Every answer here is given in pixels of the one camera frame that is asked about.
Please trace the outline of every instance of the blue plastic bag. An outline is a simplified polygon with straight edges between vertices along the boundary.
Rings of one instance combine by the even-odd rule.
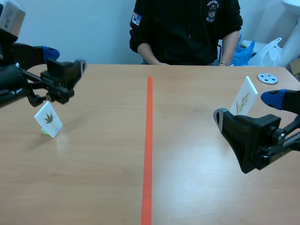
[[[240,35],[238,46],[234,52],[233,60],[231,64],[233,64],[235,67],[240,67],[240,66],[247,66],[249,60],[252,57],[252,51],[254,49],[255,41],[251,43],[249,48],[241,48],[239,46],[240,40],[242,38],[242,35]]]

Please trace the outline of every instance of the red line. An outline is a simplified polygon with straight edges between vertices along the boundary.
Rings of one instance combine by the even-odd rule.
[[[142,186],[142,225],[152,224],[152,156],[153,156],[153,77],[148,77],[144,180]]]

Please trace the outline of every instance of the sink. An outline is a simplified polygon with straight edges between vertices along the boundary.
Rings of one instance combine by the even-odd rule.
[[[300,15],[300,0],[282,0],[284,7],[296,15]]]
[[[286,10],[299,16],[298,23],[282,50],[282,66],[286,66],[288,63],[296,60],[300,55],[300,0],[281,1]]]

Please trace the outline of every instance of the metal disc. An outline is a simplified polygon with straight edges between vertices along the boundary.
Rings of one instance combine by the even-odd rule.
[[[272,74],[259,74],[257,76],[257,78],[259,79],[259,81],[261,81],[263,83],[267,83],[267,84],[277,84],[278,83],[278,78]]]

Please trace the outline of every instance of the hoodie logo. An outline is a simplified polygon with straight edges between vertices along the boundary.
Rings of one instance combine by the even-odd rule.
[[[139,26],[140,23],[141,23],[141,20],[142,20],[142,16],[141,15],[138,15],[137,13],[133,12],[133,15],[132,15],[132,22]]]
[[[215,21],[217,9],[220,7],[220,4],[217,0],[212,0],[207,4],[207,6],[209,7],[209,11],[206,21],[212,23]]]

